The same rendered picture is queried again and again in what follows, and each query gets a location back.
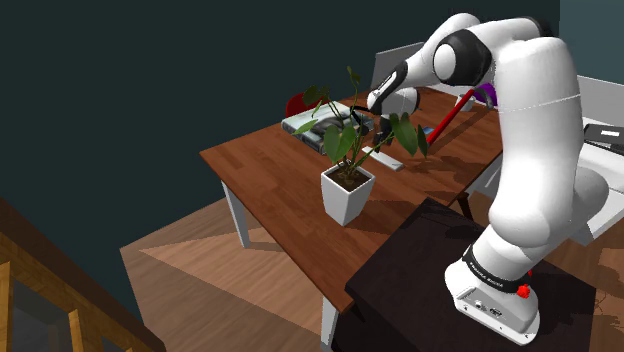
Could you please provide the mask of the white remote control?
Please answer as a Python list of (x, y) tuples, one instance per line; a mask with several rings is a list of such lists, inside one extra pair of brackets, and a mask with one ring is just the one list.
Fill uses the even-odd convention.
[(402, 162), (390, 157), (383, 152), (376, 152), (372, 147), (365, 146), (362, 148), (362, 151), (365, 152), (370, 158), (373, 158), (377, 162), (383, 164), (393, 171), (400, 171), (404, 168), (404, 164)]

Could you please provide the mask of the red long stick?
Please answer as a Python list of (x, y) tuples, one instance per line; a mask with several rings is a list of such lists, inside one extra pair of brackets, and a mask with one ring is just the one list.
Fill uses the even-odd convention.
[(474, 89), (469, 89), (455, 104), (455, 106), (451, 109), (451, 111), (446, 115), (446, 117), (438, 124), (438, 126), (427, 135), (427, 144), (432, 145), (440, 134), (444, 131), (444, 129), (450, 124), (450, 122), (454, 119), (454, 117), (461, 111), (461, 109), (465, 106), (465, 104), (473, 97), (475, 93)]

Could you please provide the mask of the grey book stack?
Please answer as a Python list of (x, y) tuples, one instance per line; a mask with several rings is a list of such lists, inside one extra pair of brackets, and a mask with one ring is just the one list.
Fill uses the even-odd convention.
[(365, 126), (365, 130), (362, 132), (363, 136), (374, 129), (374, 120), (361, 111), (354, 110), (352, 114), (349, 114), (350, 108), (348, 106), (339, 102), (334, 102), (333, 105), (343, 118), (342, 123), (338, 122), (329, 105), (324, 104), (319, 107), (317, 112), (310, 109), (283, 119), (281, 127), (321, 155), (325, 155), (324, 134), (330, 125), (335, 125), (339, 131), (342, 131), (342, 126), (350, 125), (358, 130), (359, 124), (363, 123)]

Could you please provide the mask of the green plant in white pot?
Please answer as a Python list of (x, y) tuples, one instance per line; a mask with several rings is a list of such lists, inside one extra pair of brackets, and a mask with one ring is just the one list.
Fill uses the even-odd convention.
[[(304, 102), (317, 102), (312, 108), (317, 112), (319, 107), (328, 104), (335, 113), (339, 123), (343, 118), (329, 99), (327, 87), (317, 88), (312, 85), (304, 91)], [(356, 103), (348, 106), (349, 114), (356, 110)], [(393, 140), (410, 155), (418, 152), (427, 154), (429, 145), (421, 126), (413, 125), (410, 115), (419, 106), (419, 93), (414, 87), (402, 88), (390, 94), (382, 102), (382, 108), (377, 113), (379, 117), (388, 115), (393, 130)], [(362, 154), (365, 130), (363, 123), (356, 130), (353, 125), (344, 127), (342, 131), (335, 125), (330, 125), (324, 134), (325, 155), (330, 159), (332, 166), (321, 174), (321, 191), (326, 213), (342, 226), (354, 220), (363, 210), (373, 185), (375, 176), (362, 168), (362, 164), (369, 156)]]

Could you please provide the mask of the red chair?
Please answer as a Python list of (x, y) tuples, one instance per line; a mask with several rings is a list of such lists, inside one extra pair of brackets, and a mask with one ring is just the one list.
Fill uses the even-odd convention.
[(316, 104), (317, 102), (306, 104), (304, 102), (304, 93), (303, 92), (298, 93), (287, 102), (286, 108), (285, 108), (285, 117), (288, 118), (288, 117), (300, 114), (302, 112), (305, 112), (307, 110), (310, 110)]

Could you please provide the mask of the wooden table with white legs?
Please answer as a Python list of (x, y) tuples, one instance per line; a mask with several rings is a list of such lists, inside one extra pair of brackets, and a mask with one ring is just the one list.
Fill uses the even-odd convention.
[(274, 124), (202, 151), (222, 181), (243, 244), (251, 213), (323, 295), (321, 347), (331, 348), (336, 320), (352, 305), (348, 279), (426, 198), (451, 205), (475, 184), (502, 151), (498, 114), (482, 105), (461, 112), (415, 157), (393, 143), (386, 150), (405, 167), (376, 161), (365, 170), (376, 180), (360, 216), (342, 227), (325, 212), (319, 155)]

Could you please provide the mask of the dark robot stand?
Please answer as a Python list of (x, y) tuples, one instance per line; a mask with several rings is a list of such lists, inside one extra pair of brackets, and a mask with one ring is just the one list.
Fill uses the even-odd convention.
[(547, 261), (532, 272), (541, 321), (529, 344), (456, 310), (444, 272), (482, 230), (424, 200), (348, 280), (354, 304), (337, 321), (334, 352), (589, 352), (596, 290)]

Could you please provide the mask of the wooden railing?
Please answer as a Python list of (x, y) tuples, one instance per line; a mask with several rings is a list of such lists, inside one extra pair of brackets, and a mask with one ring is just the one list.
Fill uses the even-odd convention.
[(167, 352), (165, 344), (84, 270), (0, 197), (0, 351), (17, 349), (12, 337), (19, 282), (61, 310), (72, 352), (104, 352), (104, 340), (122, 352)]

